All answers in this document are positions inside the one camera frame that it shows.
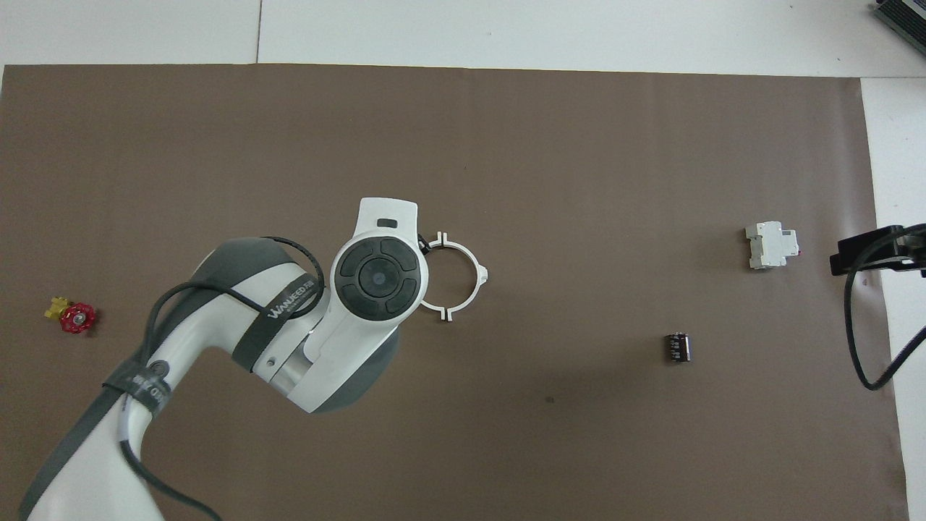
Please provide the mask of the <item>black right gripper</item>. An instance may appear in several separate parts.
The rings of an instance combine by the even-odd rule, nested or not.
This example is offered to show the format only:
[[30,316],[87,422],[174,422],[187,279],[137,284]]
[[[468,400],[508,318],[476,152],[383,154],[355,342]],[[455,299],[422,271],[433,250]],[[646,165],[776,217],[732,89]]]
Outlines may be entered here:
[[846,276],[861,254],[861,271],[917,271],[925,277],[925,224],[891,225],[869,233],[867,246],[838,242],[829,257],[831,276]]

